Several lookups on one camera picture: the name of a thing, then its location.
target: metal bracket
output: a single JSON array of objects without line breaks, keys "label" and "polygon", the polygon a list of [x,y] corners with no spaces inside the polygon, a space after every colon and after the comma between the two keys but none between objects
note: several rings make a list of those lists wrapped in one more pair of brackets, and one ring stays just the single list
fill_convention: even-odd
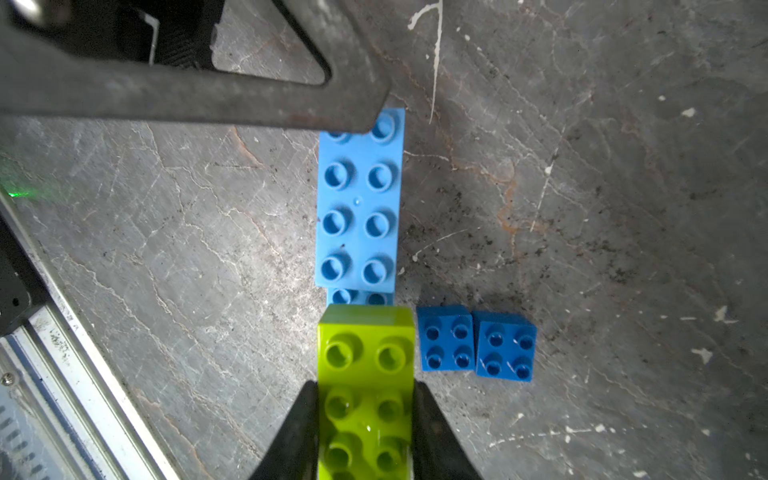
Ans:
[{"label": "metal bracket", "polygon": [[[97,10],[105,8],[96,0],[75,5],[83,12],[94,1]],[[390,81],[342,0],[273,3],[323,68],[323,84],[83,58],[55,45],[55,35],[20,28],[18,16],[6,12],[0,21],[0,111],[370,130]]]}]

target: lego duplo brick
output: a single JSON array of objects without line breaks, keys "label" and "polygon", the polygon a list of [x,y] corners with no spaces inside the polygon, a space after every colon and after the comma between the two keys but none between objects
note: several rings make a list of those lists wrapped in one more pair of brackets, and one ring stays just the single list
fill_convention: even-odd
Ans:
[{"label": "lego duplo brick", "polygon": [[395,292],[405,119],[390,108],[368,134],[320,134],[317,286]]},{"label": "lego duplo brick", "polygon": [[391,306],[395,304],[395,295],[392,293],[348,290],[346,288],[329,288],[326,294],[326,306],[332,303]]},{"label": "lego duplo brick", "polygon": [[472,312],[480,376],[530,382],[536,327],[514,313]]},{"label": "lego duplo brick", "polygon": [[411,310],[330,305],[317,327],[321,480],[411,475]]},{"label": "lego duplo brick", "polygon": [[464,306],[423,306],[416,309],[422,370],[474,370],[472,315]]}]

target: white paint splatter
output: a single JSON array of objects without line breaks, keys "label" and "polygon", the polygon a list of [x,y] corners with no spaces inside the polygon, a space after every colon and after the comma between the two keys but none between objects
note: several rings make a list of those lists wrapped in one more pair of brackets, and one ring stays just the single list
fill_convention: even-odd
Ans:
[{"label": "white paint splatter", "polygon": [[736,323],[739,320],[726,320],[725,316],[728,314],[728,305],[723,305],[715,312],[715,322],[723,322],[725,324]]},{"label": "white paint splatter", "polygon": [[592,429],[576,429],[576,430],[574,430],[574,429],[572,429],[571,427],[569,427],[567,425],[565,426],[565,432],[566,433],[586,433],[586,432],[591,432],[591,431],[592,431]]},{"label": "white paint splatter", "polygon": [[691,353],[695,353],[696,355],[701,356],[701,361],[704,362],[704,365],[708,364],[710,360],[712,359],[712,352],[705,348],[701,349],[690,349]]},{"label": "white paint splatter", "polygon": [[444,237],[440,237],[440,238],[438,238],[438,239],[437,239],[437,240],[435,240],[434,242],[430,243],[430,244],[429,244],[429,245],[427,245],[426,247],[424,247],[424,248],[422,248],[421,250],[419,250],[418,252],[414,253],[414,254],[413,254],[413,257],[411,257],[411,260],[413,260],[414,262],[418,262],[418,261],[419,261],[419,254],[420,254],[421,252],[423,252],[423,251],[424,251],[424,249],[426,249],[426,248],[430,248],[432,245],[434,245],[435,243],[438,243],[439,241],[445,240],[446,238],[450,238],[450,237],[453,237],[453,236],[454,236],[454,235],[456,235],[457,233],[465,232],[465,231],[467,231],[467,230],[469,230],[469,228],[465,228],[464,230],[459,230],[458,232],[449,233],[448,235],[445,235]]},{"label": "white paint splatter", "polygon": [[541,196],[538,198],[538,205],[536,206],[536,214],[533,216],[533,221],[531,222],[531,232],[533,231],[534,227],[536,227],[536,219],[538,218],[538,212],[541,210],[541,202],[544,201],[544,195],[547,193],[547,186],[549,185],[549,177],[552,174],[552,168],[554,167],[554,161],[552,162],[552,165],[549,167],[546,167],[544,169],[544,173],[547,175],[547,180],[544,181],[544,186],[541,188]]},{"label": "white paint splatter", "polygon": [[425,5],[424,8],[413,14],[411,21],[408,22],[408,30],[413,30],[416,22],[430,10],[437,8],[437,40],[435,41],[435,64],[432,66],[432,109],[429,112],[429,123],[432,123],[432,117],[435,115],[435,93],[437,92],[437,70],[440,66],[440,39],[442,38],[442,0],[436,3]]}]

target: screw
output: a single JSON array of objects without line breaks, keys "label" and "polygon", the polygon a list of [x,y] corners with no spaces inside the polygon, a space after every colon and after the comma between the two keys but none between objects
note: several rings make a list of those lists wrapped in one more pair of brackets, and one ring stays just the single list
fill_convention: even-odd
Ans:
[{"label": "screw", "polygon": [[3,373],[3,376],[0,377],[0,383],[2,383],[3,386],[11,386],[16,381],[16,377],[13,376],[13,373],[6,372]]}]

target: rust stain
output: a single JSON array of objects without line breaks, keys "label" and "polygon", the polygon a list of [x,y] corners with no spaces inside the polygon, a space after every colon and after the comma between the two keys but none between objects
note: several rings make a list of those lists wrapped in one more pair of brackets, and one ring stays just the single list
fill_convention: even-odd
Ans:
[{"label": "rust stain", "polygon": [[240,132],[237,131],[237,128],[231,127],[230,130],[232,130],[232,133],[234,134],[234,137],[237,141],[237,149],[240,151],[240,153],[243,154],[245,157],[249,158],[252,162],[254,162],[257,167],[263,167],[264,164],[261,163],[261,160],[256,158],[256,155],[251,153],[251,151],[248,150],[248,147],[245,146],[245,142],[243,141],[243,138],[240,136]]},{"label": "rust stain", "polygon": [[512,197],[515,195],[515,188],[517,186],[518,183],[515,181],[515,179],[509,181],[507,190],[504,190],[504,206],[496,214],[496,218],[502,225],[502,229],[511,233],[512,235],[515,235],[518,230],[520,230],[520,227],[518,227],[516,223],[513,224],[510,221],[512,214]]}]

